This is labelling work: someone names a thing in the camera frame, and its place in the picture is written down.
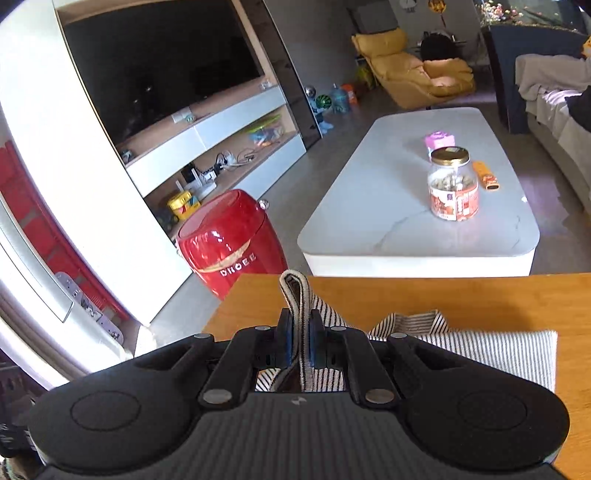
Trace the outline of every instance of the gold jar lid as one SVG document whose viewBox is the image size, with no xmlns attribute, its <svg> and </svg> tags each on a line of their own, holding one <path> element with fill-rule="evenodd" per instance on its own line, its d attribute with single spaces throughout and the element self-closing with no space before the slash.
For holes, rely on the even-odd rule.
<svg viewBox="0 0 591 480">
<path fill-rule="evenodd" d="M 461 167 L 470 161 L 470 154 L 462 147 L 442 147 L 431 152 L 431 161 L 442 167 Z"/>
</svg>

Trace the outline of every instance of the orange table surface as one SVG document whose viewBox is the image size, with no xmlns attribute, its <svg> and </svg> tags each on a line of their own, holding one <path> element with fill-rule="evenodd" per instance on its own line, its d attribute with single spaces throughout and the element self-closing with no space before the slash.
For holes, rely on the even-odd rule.
<svg viewBox="0 0 591 480">
<path fill-rule="evenodd" d="M 569 478 L 591 479 L 591 274 L 517 278 L 321 278 L 314 292 L 351 325 L 369 330 L 388 313 L 439 309 L 450 327 L 558 332 L 557 395 L 570 432 L 556 461 Z M 276 325 L 285 300 L 277 275 L 243 275 L 204 331 L 230 339 L 242 328 Z"/>
</svg>

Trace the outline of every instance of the red bin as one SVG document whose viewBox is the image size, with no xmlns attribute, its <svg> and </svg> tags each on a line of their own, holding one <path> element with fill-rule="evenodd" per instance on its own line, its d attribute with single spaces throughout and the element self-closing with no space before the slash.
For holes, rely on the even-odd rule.
<svg viewBox="0 0 591 480">
<path fill-rule="evenodd" d="M 193 271 L 223 299 L 243 273 L 282 273 L 287 268 L 269 217 L 242 190 L 207 202 L 185 222 L 177 245 Z"/>
</svg>

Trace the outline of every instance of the cloth strap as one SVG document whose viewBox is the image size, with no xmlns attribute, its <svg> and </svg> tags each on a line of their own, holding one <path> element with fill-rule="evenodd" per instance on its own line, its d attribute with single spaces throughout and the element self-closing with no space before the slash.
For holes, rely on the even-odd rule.
<svg viewBox="0 0 591 480">
<path fill-rule="evenodd" d="M 304 392 L 344 391 L 343 374 L 332 368 L 314 368 L 310 362 L 308 323 L 310 312 L 317 309 L 325 326 L 349 326 L 324 300 L 314 294 L 306 276 L 286 270 L 279 285 L 293 316 L 291 365 L 280 370 L 270 368 L 258 374 L 257 391 L 276 391 L 297 368 Z M 450 330 L 438 310 L 404 316 L 391 313 L 371 329 L 371 340 L 386 340 L 394 332 L 413 335 L 450 352 L 536 382 L 554 391 L 556 386 L 556 345 L 558 334 L 540 332 L 475 332 Z"/>
</svg>

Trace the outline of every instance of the metal screw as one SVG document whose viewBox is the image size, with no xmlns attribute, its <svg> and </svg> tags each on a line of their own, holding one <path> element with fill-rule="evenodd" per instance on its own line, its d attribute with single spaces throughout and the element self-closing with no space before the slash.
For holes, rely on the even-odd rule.
<svg viewBox="0 0 591 480">
<path fill-rule="evenodd" d="M 213 390 L 207 390 L 203 394 L 203 400 L 212 405 L 221 405 L 232 399 L 232 393 L 228 390 L 221 388 L 214 388 Z"/>
<path fill-rule="evenodd" d="M 365 394 L 365 400 L 378 405 L 391 402 L 393 399 L 394 392 L 386 390 L 385 388 L 372 388 Z"/>
</svg>

